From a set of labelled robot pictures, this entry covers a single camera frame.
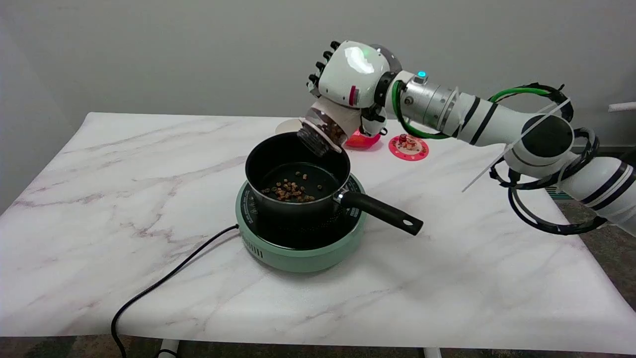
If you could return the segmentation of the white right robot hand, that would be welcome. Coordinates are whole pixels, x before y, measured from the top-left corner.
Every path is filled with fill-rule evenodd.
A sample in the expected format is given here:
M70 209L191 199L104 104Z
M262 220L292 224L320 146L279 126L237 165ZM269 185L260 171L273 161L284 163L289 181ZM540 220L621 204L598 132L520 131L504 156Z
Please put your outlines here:
M309 75L309 92L357 112L356 130L361 135L379 135L385 127L381 112L389 86L402 71L399 59L382 45L350 40L331 42L323 57L325 62L317 62L316 72Z

